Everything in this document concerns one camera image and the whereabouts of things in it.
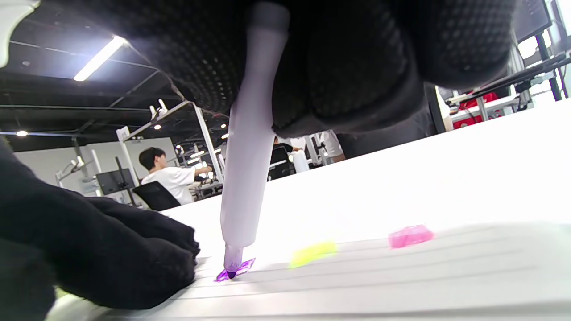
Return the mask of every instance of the desk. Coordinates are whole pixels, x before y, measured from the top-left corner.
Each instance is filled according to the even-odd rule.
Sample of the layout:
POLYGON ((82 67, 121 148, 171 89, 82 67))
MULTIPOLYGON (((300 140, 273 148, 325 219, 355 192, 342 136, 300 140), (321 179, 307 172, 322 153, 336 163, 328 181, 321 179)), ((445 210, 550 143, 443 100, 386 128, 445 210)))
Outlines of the desk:
POLYGON ((212 282, 222 269, 221 197, 164 211, 196 229, 196 283, 151 310, 101 320, 569 320, 571 232, 555 225, 571 223, 568 104, 268 182, 257 241, 244 251, 256 263, 234 282, 212 282), (509 166, 459 179, 463 167, 450 168, 459 158, 509 166), (352 168, 367 169, 370 188, 345 187, 339 177, 352 168), (291 190, 303 206, 283 206, 291 190), (528 224, 536 221, 553 224, 528 224), (435 240, 388 248, 390 232, 421 223, 435 240), (328 239, 338 255, 285 269, 295 250, 328 239))
POLYGON ((204 198, 204 191, 212 190, 212 192, 215 192, 216 188, 218 188, 220 186, 222 186, 222 183, 216 181, 214 183, 209 183, 209 184, 200 184, 197 187, 189 187, 188 190, 191 192, 195 192, 195 193, 199 194, 199 196, 204 198))

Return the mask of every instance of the black mesh glove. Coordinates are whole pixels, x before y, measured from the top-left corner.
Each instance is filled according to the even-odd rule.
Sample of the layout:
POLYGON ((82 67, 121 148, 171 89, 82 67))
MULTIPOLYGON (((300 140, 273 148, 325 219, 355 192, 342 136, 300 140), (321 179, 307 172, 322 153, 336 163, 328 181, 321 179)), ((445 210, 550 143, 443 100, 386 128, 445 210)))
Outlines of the black mesh glove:
MULTIPOLYGON (((474 87, 506 65, 516 0, 278 1, 290 38, 274 84, 274 130, 358 133, 423 106, 423 84, 474 87)), ((130 41, 182 94, 228 114, 244 71, 251 0, 44 0, 130 41)))

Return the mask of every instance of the office chair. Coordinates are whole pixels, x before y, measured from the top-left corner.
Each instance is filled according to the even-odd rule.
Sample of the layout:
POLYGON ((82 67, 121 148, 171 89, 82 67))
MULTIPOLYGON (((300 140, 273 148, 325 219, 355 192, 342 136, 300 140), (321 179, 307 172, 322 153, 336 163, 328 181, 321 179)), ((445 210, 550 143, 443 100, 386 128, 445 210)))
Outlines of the office chair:
POLYGON ((159 182, 150 182, 133 189, 133 192, 143 199, 155 211, 164 211, 180 206, 180 203, 159 182))
POLYGON ((272 158, 270 160, 268 180, 274 180, 293 174, 295 174, 295 167, 289 160, 289 155, 287 154, 286 148, 283 146, 275 147, 272 151, 272 158))

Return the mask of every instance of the computer monitor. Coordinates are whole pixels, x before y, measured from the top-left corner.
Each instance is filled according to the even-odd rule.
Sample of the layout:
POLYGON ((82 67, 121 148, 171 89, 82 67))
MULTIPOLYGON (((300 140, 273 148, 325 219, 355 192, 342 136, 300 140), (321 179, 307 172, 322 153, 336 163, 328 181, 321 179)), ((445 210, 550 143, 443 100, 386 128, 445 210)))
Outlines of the computer monitor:
POLYGON ((551 27, 551 17, 544 0, 519 0, 513 14, 517 42, 540 34, 551 27))
POLYGON ((103 195, 113 194, 135 187, 131 172, 129 172, 127 168, 121 170, 121 172, 118 170, 103 172, 97 174, 95 177, 97 178, 99 188, 101 188, 103 195))

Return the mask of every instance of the black ceiling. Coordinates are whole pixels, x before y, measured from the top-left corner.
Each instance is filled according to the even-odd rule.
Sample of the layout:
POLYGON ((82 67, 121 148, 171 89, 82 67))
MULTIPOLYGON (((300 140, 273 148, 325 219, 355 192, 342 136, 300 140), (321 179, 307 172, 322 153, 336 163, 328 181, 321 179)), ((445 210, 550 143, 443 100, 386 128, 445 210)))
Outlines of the black ceiling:
MULTIPOLYGON (((14 31, 10 60, 0 69, 0 130, 77 135, 81 144, 116 141, 115 130, 133 131, 150 119, 149 105, 180 103, 167 78, 132 49, 120 48, 86 81, 73 77, 112 35, 53 7, 40 6, 14 31)), ((204 113, 215 146, 227 122, 204 113)), ((145 138, 171 137, 173 143, 201 143, 202 132, 191 106, 145 130, 145 138)), ((14 151, 72 146, 71 137, 8 136, 14 151)))

